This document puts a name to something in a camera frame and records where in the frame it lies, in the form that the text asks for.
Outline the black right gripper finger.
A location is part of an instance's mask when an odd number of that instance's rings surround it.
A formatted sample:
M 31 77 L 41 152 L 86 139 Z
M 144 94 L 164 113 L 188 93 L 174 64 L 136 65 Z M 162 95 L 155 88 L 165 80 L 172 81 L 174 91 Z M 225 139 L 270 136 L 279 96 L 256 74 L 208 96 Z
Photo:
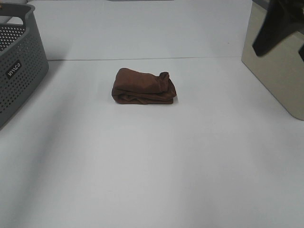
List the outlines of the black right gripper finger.
M 298 54 L 299 54 L 300 58 L 302 59 L 302 61 L 304 62 L 304 44 L 298 50 Z
M 258 57 L 270 52 L 293 33 L 304 28 L 302 0 L 271 0 L 263 25 L 252 47 Z

